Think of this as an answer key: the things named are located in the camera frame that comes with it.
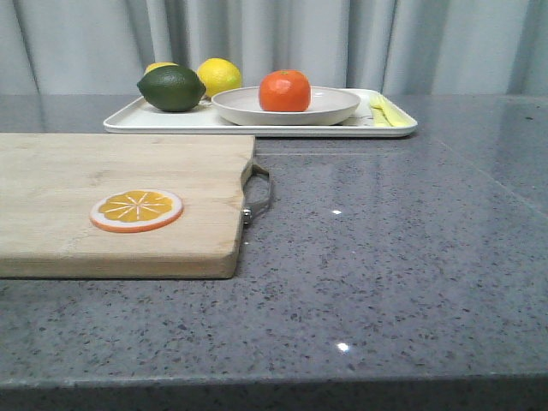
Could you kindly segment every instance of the speckled granite countertop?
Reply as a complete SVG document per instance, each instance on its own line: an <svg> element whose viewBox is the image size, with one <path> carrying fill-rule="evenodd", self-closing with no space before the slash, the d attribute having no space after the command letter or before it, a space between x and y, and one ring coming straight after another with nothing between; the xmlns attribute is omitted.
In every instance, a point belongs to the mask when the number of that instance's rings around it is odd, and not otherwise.
<svg viewBox="0 0 548 411"><path fill-rule="evenodd" d="M132 99L2 96L0 131ZM258 141L231 280L0 280L0 410L548 409L548 98L393 99L411 138Z"/></svg>

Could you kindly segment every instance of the metal handle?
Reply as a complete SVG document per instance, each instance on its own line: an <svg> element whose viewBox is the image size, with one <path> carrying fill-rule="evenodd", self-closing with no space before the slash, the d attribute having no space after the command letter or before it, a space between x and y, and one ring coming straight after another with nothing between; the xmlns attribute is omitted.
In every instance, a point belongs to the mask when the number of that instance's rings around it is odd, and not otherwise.
<svg viewBox="0 0 548 411"><path fill-rule="evenodd" d="M271 206L271 196L272 196L272 179L271 179L271 173L267 170L258 165L257 163L253 163L251 167L251 177L260 177L263 180L268 182L268 190L266 192L266 198L254 201L251 203L247 203L244 205L243 208L243 224L244 226L247 226L251 224L254 218L256 218L258 215L262 214L266 210L268 210Z"/></svg>

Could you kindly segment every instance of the lemon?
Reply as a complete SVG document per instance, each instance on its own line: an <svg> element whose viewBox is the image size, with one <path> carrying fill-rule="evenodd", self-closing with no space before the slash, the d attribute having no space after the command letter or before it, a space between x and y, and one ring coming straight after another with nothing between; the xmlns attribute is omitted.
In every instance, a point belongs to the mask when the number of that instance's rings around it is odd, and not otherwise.
<svg viewBox="0 0 548 411"><path fill-rule="evenodd" d="M198 67L196 73L204 83L205 94L208 97L241 87L240 70L233 63L223 58L205 60Z"/></svg>
<svg viewBox="0 0 548 411"><path fill-rule="evenodd" d="M172 64L149 71L137 87L148 103L168 112L191 110L206 92L206 86L192 69Z"/></svg>
<svg viewBox="0 0 548 411"><path fill-rule="evenodd" d="M148 73L149 71L153 71L154 69L157 69L158 67L176 66L176 65L177 65L177 63L173 63L173 62L152 63L152 64L149 64L148 66L146 66L145 74Z"/></svg>

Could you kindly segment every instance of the white bowl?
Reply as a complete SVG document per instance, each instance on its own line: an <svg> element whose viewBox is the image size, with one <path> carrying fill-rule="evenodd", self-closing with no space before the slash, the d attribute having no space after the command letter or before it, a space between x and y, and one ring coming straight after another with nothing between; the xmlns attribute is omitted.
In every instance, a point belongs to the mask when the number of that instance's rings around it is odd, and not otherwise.
<svg viewBox="0 0 548 411"><path fill-rule="evenodd" d="M331 126L349 118L360 105L360 97L352 92L316 86L310 106L299 112L262 110L258 87L220 92L211 101L222 118L241 126Z"/></svg>

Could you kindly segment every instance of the wooden cutting board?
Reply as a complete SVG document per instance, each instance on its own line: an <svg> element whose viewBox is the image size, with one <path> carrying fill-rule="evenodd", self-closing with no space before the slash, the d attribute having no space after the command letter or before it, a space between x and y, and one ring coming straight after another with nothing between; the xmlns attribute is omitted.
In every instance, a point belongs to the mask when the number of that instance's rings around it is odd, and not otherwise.
<svg viewBox="0 0 548 411"><path fill-rule="evenodd" d="M228 278L254 137L0 134L0 277ZM119 234L89 213L109 195L170 191L183 214Z"/></svg>

